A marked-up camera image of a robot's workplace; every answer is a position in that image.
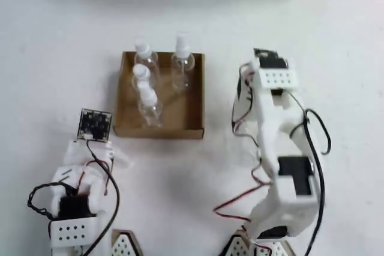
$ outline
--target perforated plate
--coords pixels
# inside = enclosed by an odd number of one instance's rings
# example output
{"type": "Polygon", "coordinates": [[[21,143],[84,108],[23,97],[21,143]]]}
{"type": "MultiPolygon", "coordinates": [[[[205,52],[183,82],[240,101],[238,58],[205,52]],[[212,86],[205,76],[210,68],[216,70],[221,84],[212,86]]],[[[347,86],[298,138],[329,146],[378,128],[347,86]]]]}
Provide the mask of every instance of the perforated plate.
{"type": "Polygon", "coordinates": [[[257,256],[290,256],[281,245],[280,242],[266,242],[260,244],[262,246],[272,249],[272,254],[270,255],[270,250],[256,246],[255,244],[251,245],[251,250],[256,249],[255,255],[257,256]]]}
{"type": "Polygon", "coordinates": [[[226,256],[247,256],[248,248],[244,243],[241,236],[236,236],[232,239],[232,242],[228,248],[226,256]]]}
{"type": "Polygon", "coordinates": [[[52,221],[50,234],[53,248],[89,245],[99,234],[97,218],[52,221]]]}
{"type": "Polygon", "coordinates": [[[120,234],[112,247],[112,256],[138,256],[127,235],[120,234]]]}
{"type": "Polygon", "coordinates": [[[259,77],[263,88],[289,89],[298,86],[293,69],[259,69],[259,77]]]}

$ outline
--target white bracket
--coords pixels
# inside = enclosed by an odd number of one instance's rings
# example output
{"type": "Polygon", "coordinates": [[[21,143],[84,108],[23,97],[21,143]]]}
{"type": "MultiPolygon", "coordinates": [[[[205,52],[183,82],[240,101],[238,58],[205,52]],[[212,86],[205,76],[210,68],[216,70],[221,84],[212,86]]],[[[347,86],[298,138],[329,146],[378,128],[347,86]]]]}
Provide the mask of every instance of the white bracket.
{"type": "Polygon", "coordinates": [[[51,247],[74,247],[92,244],[98,234],[97,217],[52,221],[51,247]]]}
{"type": "Polygon", "coordinates": [[[294,89],[298,87],[295,70],[259,68],[259,80],[262,88],[294,89]]]}

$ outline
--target cable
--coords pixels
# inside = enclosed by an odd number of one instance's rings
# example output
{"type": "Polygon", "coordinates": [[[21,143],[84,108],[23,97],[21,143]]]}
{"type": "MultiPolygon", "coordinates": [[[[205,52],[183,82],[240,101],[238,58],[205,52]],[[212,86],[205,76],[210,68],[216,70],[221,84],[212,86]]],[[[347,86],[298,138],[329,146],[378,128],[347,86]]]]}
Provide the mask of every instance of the cable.
{"type": "Polygon", "coordinates": [[[256,186],[256,187],[253,187],[251,189],[248,189],[246,190],[245,192],[237,195],[236,197],[233,197],[232,199],[224,202],[223,204],[215,207],[213,209],[213,212],[216,213],[218,216],[221,216],[221,217],[224,217],[224,218],[231,218],[231,219],[237,219],[237,220],[243,220],[243,221],[247,221],[247,222],[251,222],[251,219],[250,218],[247,218],[247,217],[243,217],[243,216],[236,216],[236,215],[228,215],[228,214],[223,214],[223,213],[220,213],[218,212],[218,210],[220,210],[221,208],[224,208],[230,204],[233,204],[234,202],[240,200],[242,197],[248,195],[248,194],[251,194],[252,192],[254,191],[257,191],[259,190],[260,188],[263,188],[264,186],[268,186],[270,185],[271,183],[270,182],[264,182],[264,181],[261,181],[259,178],[257,178],[253,173],[259,169],[261,167],[261,164],[259,164],[258,166],[256,166],[255,168],[252,169],[251,171],[251,175],[252,175],[252,178],[259,184],[259,186],[256,186]]]}
{"type": "Polygon", "coordinates": [[[119,192],[119,187],[118,187],[115,179],[113,178],[113,176],[110,173],[110,171],[108,171],[107,168],[105,168],[105,166],[103,165],[103,162],[97,158],[95,153],[89,147],[89,140],[86,141],[86,147],[90,151],[90,153],[91,153],[92,157],[94,158],[95,162],[104,170],[104,172],[108,175],[108,178],[112,182],[112,185],[115,187],[115,189],[116,189],[116,207],[115,207],[115,211],[112,214],[112,217],[110,218],[110,220],[109,220],[108,224],[106,225],[106,227],[104,228],[104,230],[100,233],[100,235],[97,237],[95,242],[83,254],[83,256],[88,256],[95,249],[95,247],[99,244],[99,242],[102,240],[102,238],[105,236],[105,234],[107,233],[108,229],[112,226],[112,223],[114,222],[114,220],[116,218],[116,215],[117,215],[118,210],[119,210],[119,205],[120,205],[120,192],[119,192]]]}
{"type": "Polygon", "coordinates": [[[29,194],[29,197],[28,197],[28,201],[27,201],[27,206],[32,208],[32,210],[36,211],[37,213],[39,213],[40,215],[43,215],[43,216],[47,216],[48,219],[50,219],[51,221],[52,220],[55,220],[56,218],[53,217],[53,215],[51,213],[49,213],[47,211],[46,208],[37,208],[36,206],[34,206],[32,204],[32,200],[35,196],[35,193],[40,190],[41,188],[45,188],[45,187],[51,187],[51,186],[63,186],[65,188],[65,193],[67,195],[76,195],[77,193],[77,190],[75,188],[73,188],[71,185],[68,185],[64,182],[51,182],[51,183],[45,183],[45,184],[42,184],[42,185],[39,185],[39,186],[36,186],[32,192],[29,194]]]}
{"type": "MultiPolygon", "coordinates": [[[[111,169],[109,168],[109,165],[108,165],[108,163],[107,163],[106,161],[104,161],[104,160],[100,160],[100,161],[103,163],[103,165],[107,166],[108,171],[110,171],[110,172],[112,173],[113,159],[111,159],[111,162],[112,162],[112,167],[111,167],[111,169]]],[[[90,164],[92,164],[92,163],[96,163],[96,161],[94,161],[94,160],[92,160],[92,161],[88,161],[88,162],[85,164],[85,166],[88,166],[88,165],[90,165],[90,164]]],[[[77,184],[77,190],[80,189],[80,184],[82,183],[82,180],[83,180],[84,175],[85,175],[85,172],[83,171],[83,173],[81,174],[81,176],[80,176],[80,178],[79,178],[79,183],[77,184]]],[[[108,183],[109,183],[109,177],[107,178],[107,181],[106,181],[106,189],[105,189],[105,192],[104,192],[104,196],[108,194],[108,191],[107,191],[108,183]]]]}
{"type": "Polygon", "coordinates": [[[259,245],[259,244],[256,244],[254,243],[257,247],[259,247],[260,249],[266,249],[266,250],[269,250],[269,253],[268,253],[268,256],[272,256],[272,249],[270,247],[267,247],[267,246],[263,246],[263,245],[259,245]]]}
{"type": "Polygon", "coordinates": [[[241,75],[241,70],[244,67],[247,67],[247,66],[249,66],[249,64],[244,64],[244,65],[240,66],[240,68],[239,68],[239,79],[240,79],[240,81],[244,81],[246,87],[249,89],[248,90],[248,94],[250,94],[250,96],[249,96],[249,98],[247,98],[247,100],[249,100],[250,106],[249,106],[248,110],[245,112],[244,115],[242,115],[237,120],[233,120],[234,111],[235,111],[235,103],[233,104],[233,106],[232,106],[232,117],[231,117],[232,133],[235,136],[237,136],[237,137],[248,137],[248,138],[250,138],[253,141],[253,143],[256,145],[256,147],[259,147],[259,145],[257,144],[256,140],[254,139],[254,137],[252,135],[247,134],[247,133],[238,133],[237,132],[238,129],[240,128],[240,126],[244,123],[245,118],[251,112],[252,105],[253,105],[253,89],[252,89],[252,87],[249,84],[248,77],[252,76],[254,74],[254,72],[248,73],[248,75],[245,77],[245,79],[243,79],[242,75],[241,75]]]}
{"type": "Polygon", "coordinates": [[[317,217],[316,226],[315,226],[315,228],[313,230],[313,234],[312,234],[311,240],[310,240],[310,242],[308,244],[307,251],[305,252],[305,256],[308,256],[310,254],[311,250],[312,250],[313,243],[314,243],[314,241],[316,239],[316,236],[317,236],[317,234],[319,232],[319,229],[320,229],[320,226],[321,226],[321,223],[322,223],[322,219],[323,219],[324,205],[325,205],[325,181],[324,181],[324,175],[323,175],[323,170],[322,170],[322,166],[321,166],[321,163],[320,163],[319,156],[317,155],[317,152],[316,152],[316,150],[314,148],[314,144],[313,144],[310,132],[309,132],[309,128],[308,128],[308,123],[309,123],[308,113],[312,113],[313,115],[315,115],[315,117],[319,121],[319,123],[322,126],[322,128],[324,130],[324,133],[326,135],[326,138],[327,138],[327,141],[328,141],[328,147],[327,147],[326,152],[322,152],[323,155],[327,155],[327,154],[330,153],[332,143],[331,143],[331,136],[329,135],[328,130],[326,129],[324,121],[321,119],[321,117],[312,109],[305,109],[304,110],[304,108],[301,106],[300,102],[289,91],[286,91],[286,92],[288,92],[291,95],[291,97],[298,103],[298,105],[300,106],[300,108],[303,111],[302,123],[300,125],[294,127],[293,131],[290,133],[290,137],[293,135],[293,133],[296,131],[296,129],[298,127],[303,125],[304,134],[305,134],[305,137],[307,138],[308,144],[309,144],[311,152],[313,154],[314,162],[315,162],[316,167],[317,167],[317,172],[319,174],[319,181],[320,181],[319,215],[317,217]]]}

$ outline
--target circuit board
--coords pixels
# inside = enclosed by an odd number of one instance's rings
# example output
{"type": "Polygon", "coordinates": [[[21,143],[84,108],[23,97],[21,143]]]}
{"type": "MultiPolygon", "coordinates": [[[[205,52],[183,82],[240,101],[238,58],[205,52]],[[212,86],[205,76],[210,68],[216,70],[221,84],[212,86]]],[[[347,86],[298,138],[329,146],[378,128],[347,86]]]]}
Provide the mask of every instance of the circuit board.
{"type": "Polygon", "coordinates": [[[111,113],[82,109],[77,139],[108,141],[111,123],[111,113]]]}

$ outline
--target spray nozzle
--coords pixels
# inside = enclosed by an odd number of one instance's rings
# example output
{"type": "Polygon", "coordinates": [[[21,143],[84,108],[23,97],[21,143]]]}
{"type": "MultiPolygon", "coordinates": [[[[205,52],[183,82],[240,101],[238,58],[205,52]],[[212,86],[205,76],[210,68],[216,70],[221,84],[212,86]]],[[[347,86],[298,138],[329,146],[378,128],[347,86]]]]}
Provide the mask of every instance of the spray nozzle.
{"type": "Polygon", "coordinates": [[[176,56],[178,58],[188,58],[191,54],[191,47],[187,43],[187,35],[180,32],[176,38],[176,56]]]}

